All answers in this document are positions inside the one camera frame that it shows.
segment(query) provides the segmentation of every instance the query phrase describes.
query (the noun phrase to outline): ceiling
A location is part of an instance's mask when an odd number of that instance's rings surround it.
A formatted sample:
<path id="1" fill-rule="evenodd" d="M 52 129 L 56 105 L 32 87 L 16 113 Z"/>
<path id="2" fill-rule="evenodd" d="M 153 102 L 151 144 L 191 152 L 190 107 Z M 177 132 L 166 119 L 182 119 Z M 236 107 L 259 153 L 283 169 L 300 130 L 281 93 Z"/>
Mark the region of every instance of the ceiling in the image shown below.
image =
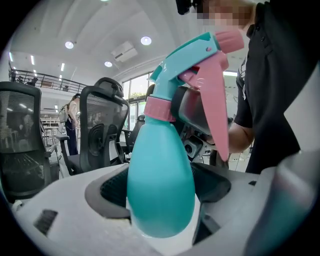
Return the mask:
<path id="1" fill-rule="evenodd" d="M 196 13 L 179 15 L 175 0 L 43 0 L 15 32 L 11 66 L 93 85 L 101 77 L 123 82 L 153 71 L 175 48 L 204 33 L 222 28 L 197 19 Z M 151 45 L 141 44 L 149 36 Z M 237 71 L 248 50 L 227 55 L 230 71 Z M 65 42 L 74 42 L 67 49 Z M 138 54 L 122 63 L 111 52 L 129 41 Z M 34 56 L 31 64 L 30 55 Z M 106 67 L 106 61 L 112 67 Z M 235 77 L 225 77 L 227 93 L 238 96 Z M 52 108 L 59 97 L 42 93 L 41 108 Z"/>

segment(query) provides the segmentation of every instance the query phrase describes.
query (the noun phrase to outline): woman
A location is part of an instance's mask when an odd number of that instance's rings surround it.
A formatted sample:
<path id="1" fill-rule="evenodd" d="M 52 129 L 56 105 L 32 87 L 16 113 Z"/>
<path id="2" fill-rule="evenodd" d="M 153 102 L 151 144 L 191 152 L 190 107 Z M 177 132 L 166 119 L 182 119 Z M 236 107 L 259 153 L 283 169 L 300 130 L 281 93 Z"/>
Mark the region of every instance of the woman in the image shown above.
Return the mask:
<path id="1" fill-rule="evenodd" d="M 72 97 L 71 101 L 67 105 L 65 105 L 68 113 L 68 119 L 65 122 L 65 130 L 66 130 L 66 135 L 69 136 L 67 143 L 68 143 L 70 156 L 78 154 L 77 136 L 76 136 L 76 127 L 78 126 L 78 121 L 76 118 L 76 114 L 77 114 L 77 104 L 79 103 L 79 101 L 80 101 L 80 94 L 77 93 Z"/>

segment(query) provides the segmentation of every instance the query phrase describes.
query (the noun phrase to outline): black shirt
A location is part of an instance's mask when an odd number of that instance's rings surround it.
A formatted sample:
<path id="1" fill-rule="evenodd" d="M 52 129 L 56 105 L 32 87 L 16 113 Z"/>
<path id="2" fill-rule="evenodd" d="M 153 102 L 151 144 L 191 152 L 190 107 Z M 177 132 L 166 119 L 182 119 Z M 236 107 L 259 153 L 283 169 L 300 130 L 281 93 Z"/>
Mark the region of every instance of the black shirt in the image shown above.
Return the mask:
<path id="1" fill-rule="evenodd" d="M 284 112 L 319 59 L 315 51 L 319 47 L 314 44 L 318 37 L 312 38 L 316 32 L 310 34 L 310 27 L 303 24 L 297 27 L 299 11 L 278 3 L 271 0 L 256 6 L 255 24 L 247 32 L 248 55 L 236 78 L 238 110 L 234 122 L 254 132 L 248 173 L 260 174 L 300 150 Z"/>

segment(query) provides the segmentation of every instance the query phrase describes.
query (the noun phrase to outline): air vent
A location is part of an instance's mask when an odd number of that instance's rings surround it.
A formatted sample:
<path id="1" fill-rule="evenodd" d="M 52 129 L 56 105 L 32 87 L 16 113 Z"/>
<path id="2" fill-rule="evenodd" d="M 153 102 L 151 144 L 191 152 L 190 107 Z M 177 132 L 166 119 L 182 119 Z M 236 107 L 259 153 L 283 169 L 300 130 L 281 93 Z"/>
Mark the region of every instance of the air vent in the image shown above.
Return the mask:
<path id="1" fill-rule="evenodd" d="M 126 41 L 111 52 L 117 62 L 126 62 L 138 54 L 132 43 Z"/>

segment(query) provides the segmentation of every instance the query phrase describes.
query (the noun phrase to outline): railing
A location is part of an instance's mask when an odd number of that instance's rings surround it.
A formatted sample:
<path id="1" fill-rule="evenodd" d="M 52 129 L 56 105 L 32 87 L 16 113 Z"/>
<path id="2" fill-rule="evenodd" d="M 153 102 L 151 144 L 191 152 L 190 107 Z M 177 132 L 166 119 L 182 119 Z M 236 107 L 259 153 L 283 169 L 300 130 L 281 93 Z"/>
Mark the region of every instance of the railing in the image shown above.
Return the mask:
<path id="1" fill-rule="evenodd" d="M 12 69 L 9 73 L 9 79 L 13 82 L 42 88 L 50 88 L 72 94 L 79 94 L 82 89 L 86 87 L 83 83 L 59 78 L 49 74 L 36 73 L 35 75 L 35 73 L 26 70 Z"/>

